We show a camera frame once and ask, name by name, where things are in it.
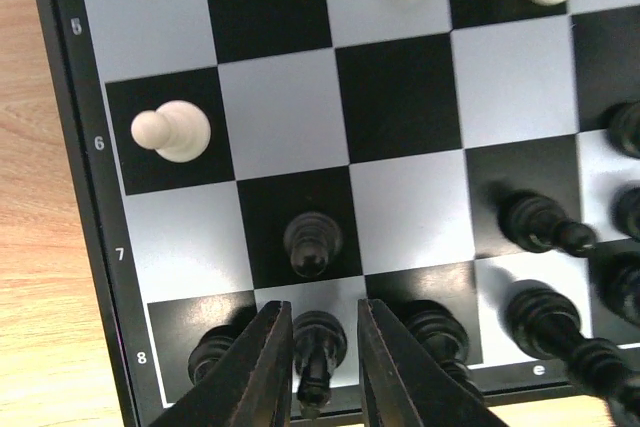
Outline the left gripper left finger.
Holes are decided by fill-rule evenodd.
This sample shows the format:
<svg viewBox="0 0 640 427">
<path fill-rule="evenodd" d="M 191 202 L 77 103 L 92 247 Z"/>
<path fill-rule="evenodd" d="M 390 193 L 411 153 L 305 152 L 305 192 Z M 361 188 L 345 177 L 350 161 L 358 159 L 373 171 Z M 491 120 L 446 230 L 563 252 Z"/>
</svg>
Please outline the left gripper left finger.
<svg viewBox="0 0 640 427">
<path fill-rule="evenodd" d="M 292 396 L 292 314 L 270 301 L 212 371 L 154 426 L 289 426 Z"/>
</svg>

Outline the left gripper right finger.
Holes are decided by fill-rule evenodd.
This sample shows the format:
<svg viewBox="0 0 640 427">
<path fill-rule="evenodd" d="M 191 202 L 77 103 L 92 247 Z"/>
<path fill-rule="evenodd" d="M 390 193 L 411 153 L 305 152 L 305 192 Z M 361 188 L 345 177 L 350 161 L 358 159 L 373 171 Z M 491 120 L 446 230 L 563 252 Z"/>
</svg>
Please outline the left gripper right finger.
<svg viewBox="0 0 640 427">
<path fill-rule="evenodd" d="M 357 336 L 366 426 L 505 424 L 439 367 L 383 301 L 358 301 Z"/>
</svg>

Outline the black knight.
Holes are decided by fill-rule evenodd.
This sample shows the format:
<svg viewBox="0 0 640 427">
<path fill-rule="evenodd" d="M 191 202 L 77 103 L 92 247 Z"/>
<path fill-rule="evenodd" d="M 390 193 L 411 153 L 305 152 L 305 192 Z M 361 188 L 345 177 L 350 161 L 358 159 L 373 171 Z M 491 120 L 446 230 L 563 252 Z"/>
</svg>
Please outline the black knight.
<svg viewBox="0 0 640 427">
<path fill-rule="evenodd" d="M 293 361 L 300 382 L 301 415 L 317 419 L 331 399 L 331 378 L 346 357 L 348 343 L 340 321 L 325 311 L 308 311 L 293 321 Z"/>
</svg>

